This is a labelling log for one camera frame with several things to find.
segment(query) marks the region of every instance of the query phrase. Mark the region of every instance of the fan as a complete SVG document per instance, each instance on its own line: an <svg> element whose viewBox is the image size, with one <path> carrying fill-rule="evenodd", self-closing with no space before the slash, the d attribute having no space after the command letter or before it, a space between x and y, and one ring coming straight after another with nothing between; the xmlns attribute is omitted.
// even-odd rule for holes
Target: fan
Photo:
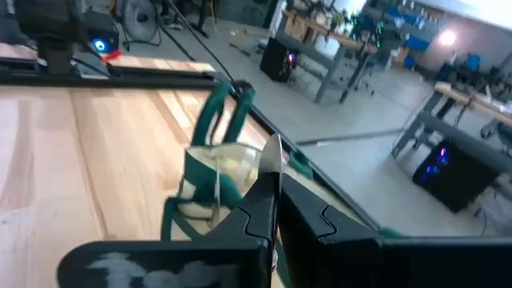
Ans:
<svg viewBox="0 0 512 288"><path fill-rule="evenodd" d="M121 9L122 28L131 40L124 41L126 50L130 51L131 43L143 43L160 46L162 37L158 29L157 8L150 0L125 0ZM158 43L151 43L158 32Z"/></svg>

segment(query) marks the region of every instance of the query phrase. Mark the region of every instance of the red object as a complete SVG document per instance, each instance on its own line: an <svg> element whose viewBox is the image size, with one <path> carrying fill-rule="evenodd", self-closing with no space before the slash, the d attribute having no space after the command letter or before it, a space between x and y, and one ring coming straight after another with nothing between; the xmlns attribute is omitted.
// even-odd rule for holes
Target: red object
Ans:
<svg viewBox="0 0 512 288"><path fill-rule="evenodd" d="M112 53L108 54L107 56L103 56L103 61L104 62L109 62L111 60L119 58L120 56L121 56L121 51L117 50L115 52L112 52Z"/></svg>

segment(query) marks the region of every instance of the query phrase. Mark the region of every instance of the desk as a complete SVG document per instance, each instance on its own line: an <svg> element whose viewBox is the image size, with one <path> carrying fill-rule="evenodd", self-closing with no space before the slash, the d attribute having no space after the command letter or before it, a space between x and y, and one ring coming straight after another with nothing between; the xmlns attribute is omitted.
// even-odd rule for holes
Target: desk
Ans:
<svg viewBox="0 0 512 288"><path fill-rule="evenodd" d="M278 31L276 33L276 39L279 40L281 43L283 43L285 46L288 46L290 48L295 48L299 50L302 54L306 55L307 57L313 59L315 62L321 64L325 68L327 68L327 73L322 78L322 84L320 85L320 88L318 88L318 91L314 97L314 101L316 103L319 103L322 100L322 97L324 93L326 92L326 89L328 85L330 84L330 80L333 77L334 72L338 68L338 64L343 58L343 55L345 53L345 48L352 49L352 50L360 50L362 48L361 42L356 42L352 38L349 38L345 35L338 34L338 33L332 33L330 32L329 28L320 25L316 23L315 21L305 18L303 16L297 15L294 12L290 12L288 10L285 10L282 12L283 20L279 24ZM324 54L321 54L320 52L316 51L315 48L310 47L299 40L287 35L285 33L286 28L286 22L292 20L301 22L310 29L314 30L315 32L322 34L322 35L329 35L330 37L336 38L339 43L340 47L338 48L338 51L336 52L336 55L334 58L329 58L325 56ZM344 89L342 96L340 97L340 103L345 101L346 96L348 95L348 92L352 88L352 86L355 84L359 74L361 73L362 68L366 64L366 61L370 54L374 54L377 52L377 47L372 45L366 45L361 59L358 62L358 65L350 77L350 80L347 83L346 88Z"/></svg>
<svg viewBox="0 0 512 288"><path fill-rule="evenodd" d="M0 54L33 57L24 47L0 46ZM127 56L114 64L212 69ZM163 203L177 192L184 149L208 94L0 86L2 288L55 287L59 260L85 242L159 239ZM229 99L221 132L233 106ZM268 137L248 117L239 141L261 149ZM358 219L326 188L289 174ZM197 231L205 226L190 224ZM189 235L173 229L173 239ZM283 287L277 275L273 287Z"/></svg>
<svg viewBox="0 0 512 288"><path fill-rule="evenodd" d="M469 96L468 94L452 89L449 83L438 82L434 87L433 95L418 113L416 119L410 124L396 146L393 147L391 154L397 157L411 140L416 141L414 148L417 148L419 144L424 144L432 148L435 146L435 143L430 141L430 136L432 132L437 131L445 138L449 138L453 141L460 149L474 156L482 163L487 164L489 167L494 168L496 171L512 172L512 160L502 152L489 147L487 144L460 131L457 127L453 127L444 122L442 119L446 113L440 114L437 112L435 116L432 115L434 108L439 104L443 96L447 96L448 101L459 102L463 105L471 101L469 105L470 108L486 113L507 125L512 125L512 116L500 111L502 103L495 100L490 101L483 94Z"/></svg>

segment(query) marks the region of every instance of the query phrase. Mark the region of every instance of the wooden tabletop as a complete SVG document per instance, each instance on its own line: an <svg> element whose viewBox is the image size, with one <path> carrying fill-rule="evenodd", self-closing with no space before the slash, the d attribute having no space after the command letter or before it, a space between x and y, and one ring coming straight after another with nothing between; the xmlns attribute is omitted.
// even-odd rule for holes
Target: wooden tabletop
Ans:
<svg viewBox="0 0 512 288"><path fill-rule="evenodd" d="M0 55L33 57L25 47L1 45ZM212 69L130 56L114 64ZM208 94L0 86L0 286L56 287L60 259L86 242L159 239L163 203L178 191L185 148ZM215 141L233 107L229 99ZM248 117L239 141L261 149L268 137ZM355 218L324 188L292 177ZM189 239L180 229L172 236ZM273 287L282 287L277 275Z"/></svg>
<svg viewBox="0 0 512 288"><path fill-rule="evenodd" d="M488 99L484 94L476 93L474 95L464 94L463 92L457 91L451 88L451 84L447 82L437 82L435 84L435 90L437 92L443 93L444 95L452 98L456 102L460 102L461 104L467 104L470 99L472 103L470 104L471 108L474 108L482 113L488 114L493 118L496 118L500 122L512 126L512 114L503 112L504 103L494 100Z"/></svg>
<svg viewBox="0 0 512 288"><path fill-rule="evenodd" d="M329 28L325 27L324 25L318 24L315 21L313 21L312 19L300 16L294 12L284 10L282 12L282 15L289 19L295 19L295 21L303 23L304 25L308 26L309 28L316 31L317 33L320 33L323 35L329 35L329 37L336 38L339 41L339 43L345 48L357 50L357 49L361 49L361 47L363 45L362 42L355 41L352 38L347 37L343 34L332 32L332 31L330 31ZM374 54L377 52L377 47L367 44L365 50Z"/></svg>

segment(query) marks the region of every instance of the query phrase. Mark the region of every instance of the gray floor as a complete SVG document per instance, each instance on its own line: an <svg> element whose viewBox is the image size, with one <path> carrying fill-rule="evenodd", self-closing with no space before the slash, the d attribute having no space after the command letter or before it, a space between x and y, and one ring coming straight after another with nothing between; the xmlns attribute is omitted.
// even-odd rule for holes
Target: gray floor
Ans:
<svg viewBox="0 0 512 288"><path fill-rule="evenodd" d="M297 83L293 85L272 82L259 70L257 55L247 57L229 47L231 41L254 52L258 41L255 36L232 36L230 32L235 28L240 26L218 21L218 32L215 32L211 21L207 21L205 30L210 33L210 39L201 39L233 76L253 84L257 91L254 104L288 138L296 142L340 138L302 149L381 225L410 235L482 233L481 219L474 218L469 211L452 214L411 182L414 166L426 151L405 153L398 163L389 156L398 136L397 130L410 120L414 109L431 91L431 85L421 82L419 76L409 71L375 72L371 78L366 78L377 91L374 96L361 88L351 93L344 105L339 105L336 99L342 90L343 82L340 82L340 87L331 90L324 103L314 104L311 99L318 84L311 82L311 77L299 73ZM173 31L172 34L198 60L220 69L189 31ZM164 42L159 48L133 45L132 53L185 60L179 49L163 37ZM348 69L339 72L339 75L348 74ZM478 136L480 127L487 121L488 118L469 112L460 127ZM494 145L497 143L494 139L490 141ZM492 227L487 227L485 233L492 234Z"/></svg>

